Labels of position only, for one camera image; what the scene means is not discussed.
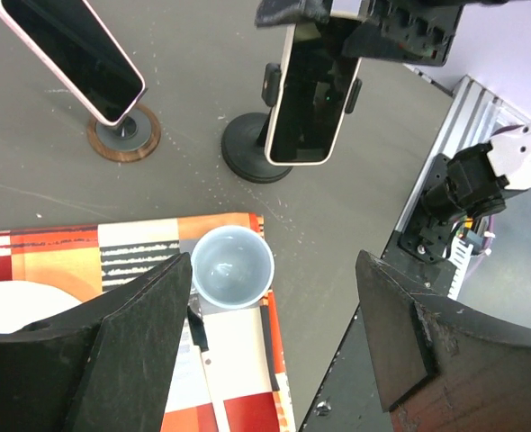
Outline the pink case smartphone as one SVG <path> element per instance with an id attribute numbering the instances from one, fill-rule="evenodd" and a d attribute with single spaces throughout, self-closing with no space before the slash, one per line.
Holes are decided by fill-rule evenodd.
<path id="1" fill-rule="evenodd" d="M 119 125 L 143 75 L 87 1 L 0 1 L 0 19 L 102 124 Z"/>

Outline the black round base clamp stand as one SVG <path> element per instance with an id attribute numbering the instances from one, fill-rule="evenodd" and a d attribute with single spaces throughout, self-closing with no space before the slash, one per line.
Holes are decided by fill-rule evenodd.
<path id="1" fill-rule="evenodd" d="M 362 80 L 356 76 L 361 59 L 355 70 L 343 116 L 351 114 L 362 88 Z M 262 100 L 270 108 L 268 114 L 249 112 L 232 120 L 225 128 L 220 142 L 221 154 L 229 169 L 238 177 L 253 184 L 272 184 L 290 174 L 294 166 L 274 166 L 266 160 L 266 135 L 272 108 L 278 99 L 282 71 L 278 63 L 268 63 L 262 85 Z"/>

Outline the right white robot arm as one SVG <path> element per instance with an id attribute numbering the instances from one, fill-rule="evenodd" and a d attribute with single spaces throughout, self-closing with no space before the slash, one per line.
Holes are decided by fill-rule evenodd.
<path id="1" fill-rule="evenodd" d="M 346 60 L 379 59 L 416 66 L 446 63 L 464 1 L 263 1 L 258 27 L 310 24 Z M 483 143 L 440 155 L 441 174 L 419 193 L 398 241 L 425 263 L 450 256 L 463 217 L 502 212 L 505 201 L 531 189 L 531 122 L 507 127 Z"/>

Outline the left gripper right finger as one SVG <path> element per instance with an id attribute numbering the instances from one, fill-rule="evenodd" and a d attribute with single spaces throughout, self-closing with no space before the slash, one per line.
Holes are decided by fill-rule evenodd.
<path id="1" fill-rule="evenodd" d="M 366 251 L 355 272 L 394 430 L 531 431 L 531 328 L 439 295 Z"/>

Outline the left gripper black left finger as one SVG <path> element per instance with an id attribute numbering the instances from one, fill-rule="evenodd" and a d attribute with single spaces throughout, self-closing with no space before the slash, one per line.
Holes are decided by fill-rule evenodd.
<path id="1" fill-rule="evenodd" d="M 186 253 L 0 334 L 0 431 L 158 431 L 192 282 Z"/>

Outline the grey phone stand wooden base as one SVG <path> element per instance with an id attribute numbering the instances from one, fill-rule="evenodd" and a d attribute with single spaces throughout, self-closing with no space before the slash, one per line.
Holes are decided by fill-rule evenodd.
<path id="1" fill-rule="evenodd" d="M 132 163 L 149 156 L 161 140 L 158 117 L 137 103 L 119 126 L 107 127 L 92 118 L 86 126 L 87 140 L 101 157 L 116 163 Z"/>

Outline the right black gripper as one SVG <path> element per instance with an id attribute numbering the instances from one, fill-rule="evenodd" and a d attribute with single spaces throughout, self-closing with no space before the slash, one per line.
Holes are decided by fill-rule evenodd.
<path id="1" fill-rule="evenodd" d="M 332 1 L 262 0 L 257 28 L 298 23 L 326 23 Z M 463 13 L 461 5 L 421 1 L 370 1 L 365 19 L 343 42 L 341 54 L 441 67 L 446 63 Z"/>

